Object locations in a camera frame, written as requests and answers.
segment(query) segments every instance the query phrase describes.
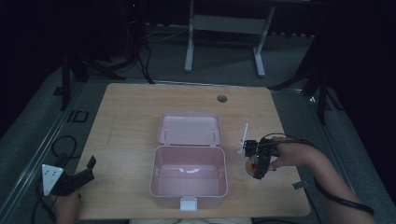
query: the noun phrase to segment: gray carpet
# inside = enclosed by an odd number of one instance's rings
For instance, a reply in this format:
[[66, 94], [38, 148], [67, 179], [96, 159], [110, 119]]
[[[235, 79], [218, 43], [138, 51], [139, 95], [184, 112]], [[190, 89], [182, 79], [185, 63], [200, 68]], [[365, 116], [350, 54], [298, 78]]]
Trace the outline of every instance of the gray carpet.
[[[180, 32], [182, 28], [163, 28], [166, 31]], [[305, 37], [285, 38], [271, 35], [267, 38], [262, 54], [267, 77], [256, 76], [252, 47], [257, 37], [247, 35], [218, 35], [212, 33], [197, 34], [195, 42], [192, 72], [184, 72], [187, 36], [185, 33], [162, 40], [170, 34], [151, 35], [148, 45], [151, 50], [148, 70], [157, 83], [188, 83], [232, 86], [262, 86], [278, 84], [292, 77], [303, 58], [312, 39]], [[140, 50], [143, 61], [149, 52]], [[139, 71], [139, 65], [117, 71], [127, 77], [123, 82], [146, 83]], [[2, 215], [7, 223], [29, 223], [35, 204], [35, 182], [42, 162], [54, 163], [56, 158], [50, 153], [50, 144], [59, 137], [72, 135], [77, 139], [76, 154], [81, 153], [96, 111], [108, 83], [115, 80], [95, 74], [91, 71], [88, 83], [72, 81], [72, 102], [65, 111], [60, 111], [60, 96], [52, 93], [61, 85], [61, 73], [49, 76], [40, 91], [0, 140], [0, 202]], [[329, 103], [326, 110], [327, 126], [322, 126], [316, 117], [316, 103], [303, 97], [298, 90], [304, 80], [287, 90], [273, 91], [274, 101], [286, 133], [307, 139], [327, 154], [360, 196], [363, 202], [376, 211], [378, 223], [396, 223], [396, 209], [378, 178], [364, 146], [356, 134], [347, 115], [335, 109]], [[89, 112], [86, 122], [68, 120], [72, 111]], [[73, 142], [62, 139], [56, 149], [70, 151]], [[71, 161], [67, 170], [73, 173], [78, 161]], [[305, 168], [299, 168], [300, 175], [312, 185], [312, 174]], [[277, 219], [296, 223], [329, 223], [314, 187], [308, 187], [312, 198], [311, 214], [307, 217], [277, 217]], [[50, 223], [47, 214], [40, 208], [35, 214], [36, 223]], [[78, 223], [124, 223], [125, 220], [92, 220]]]

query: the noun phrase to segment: wooden table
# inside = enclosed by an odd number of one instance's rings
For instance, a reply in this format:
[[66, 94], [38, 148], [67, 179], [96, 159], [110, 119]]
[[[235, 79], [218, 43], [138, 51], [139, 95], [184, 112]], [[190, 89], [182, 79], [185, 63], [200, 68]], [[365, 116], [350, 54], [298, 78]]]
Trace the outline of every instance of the wooden table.
[[[226, 103], [218, 101], [227, 97]], [[149, 192], [157, 133], [164, 111], [217, 113], [226, 154], [229, 191], [222, 204], [197, 212], [159, 207]], [[245, 171], [238, 153], [248, 123], [247, 139], [283, 133], [271, 93], [265, 88], [110, 84], [92, 126], [78, 172], [93, 155], [95, 179], [81, 191], [81, 219], [292, 217], [310, 212], [303, 189], [292, 184], [295, 167], [269, 172], [263, 180]]]

